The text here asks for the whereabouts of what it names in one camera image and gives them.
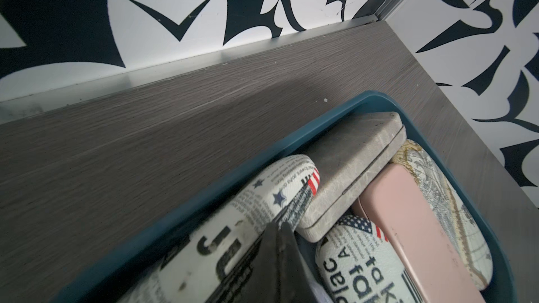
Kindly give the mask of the pink glasses case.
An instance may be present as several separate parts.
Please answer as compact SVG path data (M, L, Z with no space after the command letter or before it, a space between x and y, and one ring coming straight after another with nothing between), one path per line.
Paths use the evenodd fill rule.
M483 302L480 291L414 178L388 164L353 203L392 244L425 302Z

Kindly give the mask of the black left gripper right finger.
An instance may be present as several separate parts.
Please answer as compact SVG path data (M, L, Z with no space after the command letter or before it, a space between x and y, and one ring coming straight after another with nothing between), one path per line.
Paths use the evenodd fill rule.
M269 302L317 302L304 270L296 238L288 223L269 224L271 238Z

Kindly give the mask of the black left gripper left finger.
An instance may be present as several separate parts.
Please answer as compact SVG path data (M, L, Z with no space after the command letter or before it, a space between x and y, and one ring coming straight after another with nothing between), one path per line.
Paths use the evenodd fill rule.
M241 257L211 294L208 302L269 302L269 279L273 274L270 264L271 238L269 224L277 223L280 227L288 223L294 233L301 217L314 198L309 185L303 185L292 201L284 206L279 214L263 227L262 233L252 243L246 254Z

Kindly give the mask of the grey felt glasses case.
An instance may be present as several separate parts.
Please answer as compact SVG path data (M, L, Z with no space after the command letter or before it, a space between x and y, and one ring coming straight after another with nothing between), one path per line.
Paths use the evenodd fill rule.
M317 193L296 231L320 241L404 144L397 112L350 114L312 142L303 154L319 172Z

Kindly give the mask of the map print glasses case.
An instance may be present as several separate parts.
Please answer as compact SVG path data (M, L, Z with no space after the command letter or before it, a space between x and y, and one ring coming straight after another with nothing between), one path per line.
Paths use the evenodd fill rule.
M434 159L416 142L407 139L392 157L414 177L432 212L459 253L478 290L494 274L489 246L467 206Z

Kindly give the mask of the text print glasses case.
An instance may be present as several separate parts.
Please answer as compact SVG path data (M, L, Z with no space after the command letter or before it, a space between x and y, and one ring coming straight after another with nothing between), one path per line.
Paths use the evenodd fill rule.
M315 262L334 302L423 302L383 231L344 215L318 242Z

